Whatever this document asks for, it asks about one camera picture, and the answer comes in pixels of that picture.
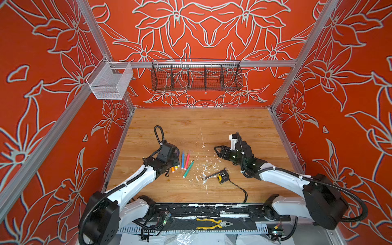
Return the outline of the yellow handled pliers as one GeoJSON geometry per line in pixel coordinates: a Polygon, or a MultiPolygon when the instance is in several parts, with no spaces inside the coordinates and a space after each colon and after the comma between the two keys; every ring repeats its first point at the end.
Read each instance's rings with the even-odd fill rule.
{"type": "Polygon", "coordinates": [[[197,218],[196,221],[203,222],[203,225],[200,227],[196,227],[196,230],[215,230],[233,226],[232,222],[223,221],[221,219],[197,218]]]}

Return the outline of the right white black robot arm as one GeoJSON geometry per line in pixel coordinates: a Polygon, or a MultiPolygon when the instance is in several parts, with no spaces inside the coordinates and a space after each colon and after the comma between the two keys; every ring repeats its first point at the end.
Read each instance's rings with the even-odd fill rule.
{"type": "Polygon", "coordinates": [[[333,230],[339,223],[367,218],[369,211],[364,201],[349,190],[332,184],[325,175],[301,175],[256,158],[239,133],[231,134],[229,140],[230,146],[214,147],[218,158],[239,166],[248,179],[273,183],[297,194],[295,198],[270,196],[263,203],[266,219],[274,221],[290,215],[311,219],[317,225],[333,230]]]}

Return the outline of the green marker pen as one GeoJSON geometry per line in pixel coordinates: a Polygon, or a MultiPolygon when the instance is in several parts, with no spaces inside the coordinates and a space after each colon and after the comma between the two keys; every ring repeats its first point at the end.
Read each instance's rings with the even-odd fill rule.
{"type": "Polygon", "coordinates": [[[184,178],[184,179],[189,175],[189,173],[190,173],[190,171],[191,171],[191,169],[192,169],[194,163],[195,163],[195,161],[193,160],[193,161],[191,162],[191,164],[188,166],[186,172],[185,172],[184,175],[183,175],[183,178],[184,178]]]}

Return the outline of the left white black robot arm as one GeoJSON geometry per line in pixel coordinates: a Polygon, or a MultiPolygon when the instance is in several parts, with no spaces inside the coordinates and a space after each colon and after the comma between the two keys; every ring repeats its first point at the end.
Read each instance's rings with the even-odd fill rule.
{"type": "Polygon", "coordinates": [[[154,205],[148,197],[134,199],[144,187],[161,175],[169,177],[171,168],[179,165],[179,149],[164,135],[157,136],[159,148],[143,158],[141,167],[115,188],[96,191],[88,200],[80,218],[78,242],[81,245],[107,245],[119,228],[144,218],[154,205]]]}

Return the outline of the silver wrench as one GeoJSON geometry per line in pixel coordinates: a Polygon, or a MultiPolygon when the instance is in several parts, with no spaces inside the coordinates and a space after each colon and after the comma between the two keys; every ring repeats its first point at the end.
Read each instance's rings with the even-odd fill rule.
{"type": "Polygon", "coordinates": [[[210,179],[210,178],[212,178],[214,176],[217,176],[219,173],[223,172],[224,170],[227,171],[227,168],[224,168],[224,169],[222,169],[222,170],[220,170],[220,171],[218,171],[216,173],[213,173],[213,174],[210,174],[208,176],[203,177],[203,181],[205,181],[207,179],[210,179]]]}

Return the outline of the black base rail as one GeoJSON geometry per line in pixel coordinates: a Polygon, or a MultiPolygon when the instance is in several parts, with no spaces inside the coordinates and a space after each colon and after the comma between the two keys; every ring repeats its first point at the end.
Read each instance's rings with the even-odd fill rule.
{"type": "Polygon", "coordinates": [[[167,211],[172,217],[193,219],[196,217],[249,218],[254,222],[269,222],[262,204],[254,203],[156,203],[148,209],[145,218],[154,213],[167,211]]]}

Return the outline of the yellow black tape measure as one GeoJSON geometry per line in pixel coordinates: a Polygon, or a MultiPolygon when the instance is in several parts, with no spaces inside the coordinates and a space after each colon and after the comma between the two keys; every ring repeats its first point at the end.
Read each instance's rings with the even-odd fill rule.
{"type": "Polygon", "coordinates": [[[217,179],[219,181],[219,184],[223,184],[227,181],[230,181],[229,174],[226,170],[219,171],[217,175],[217,179]]]}

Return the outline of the blue marker pen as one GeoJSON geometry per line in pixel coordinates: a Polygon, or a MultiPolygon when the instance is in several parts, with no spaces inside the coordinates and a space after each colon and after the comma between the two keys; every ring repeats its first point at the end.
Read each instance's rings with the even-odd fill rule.
{"type": "Polygon", "coordinates": [[[185,152],[182,150],[181,154],[181,169],[185,169],[185,152]]]}

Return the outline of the pink marker pen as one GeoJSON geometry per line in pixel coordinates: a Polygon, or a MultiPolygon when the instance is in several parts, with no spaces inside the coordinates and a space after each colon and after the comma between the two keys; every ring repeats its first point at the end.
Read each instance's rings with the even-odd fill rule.
{"type": "Polygon", "coordinates": [[[184,169],[185,170],[187,170],[188,166],[189,166],[190,154],[191,154],[191,150],[188,150],[186,158],[185,158],[185,163],[184,163],[184,169]]]}

